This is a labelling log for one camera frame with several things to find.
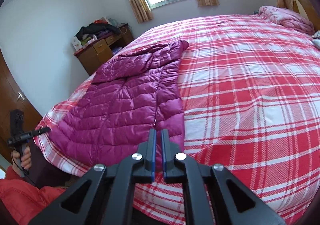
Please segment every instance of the wooden desk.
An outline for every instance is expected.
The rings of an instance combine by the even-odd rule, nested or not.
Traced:
[[[113,57],[113,48],[124,48],[134,40],[128,24],[125,24],[120,29],[121,34],[113,34],[107,38],[98,40],[83,51],[75,53],[75,56],[90,76],[94,74],[102,64]]]

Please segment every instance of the black cable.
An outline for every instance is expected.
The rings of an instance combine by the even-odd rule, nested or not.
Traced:
[[[14,162],[14,164],[19,168],[19,170],[20,170],[21,172],[23,172],[23,174],[25,175],[25,177],[28,177],[28,179],[30,180],[30,182],[32,182],[33,185],[34,185],[35,187],[37,187],[37,185],[35,184],[35,182],[30,179],[30,177],[29,177],[29,175],[27,174],[26,170],[25,170],[25,169],[21,169],[21,168],[17,165],[16,161],[14,160],[14,158],[13,158],[13,156],[12,156],[12,152],[11,152],[11,158],[12,158],[12,161]]]

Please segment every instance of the purple puffer jacket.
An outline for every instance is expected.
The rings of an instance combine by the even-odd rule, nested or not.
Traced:
[[[102,65],[87,93],[50,133],[68,157],[88,166],[119,163],[157,132],[156,168],[161,169],[160,130],[184,148],[184,112],[177,88],[185,41],[123,54]]]

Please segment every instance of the triangular cutout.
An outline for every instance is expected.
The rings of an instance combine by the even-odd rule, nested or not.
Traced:
[[[236,205],[238,212],[243,213],[249,209],[252,209],[256,204],[238,185],[236,185],[231,179],[227,180],[227,186]]]
[[[68,199],[64,200],[61,203],[61,207],[72,213],[79,213],[84,197],[87,195],[91,182],[91,180],[87,180]]]

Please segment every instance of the wooden door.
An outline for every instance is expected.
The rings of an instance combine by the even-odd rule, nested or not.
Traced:
[[[18,99],[19,92],[23,98]],[[10,137],[10,111],[14,109],[24,113],[24,131],[35,129],[42,119],[14,81],[0,50],[0,154],[10,163],[11,149],[7,147],[7,139]]]

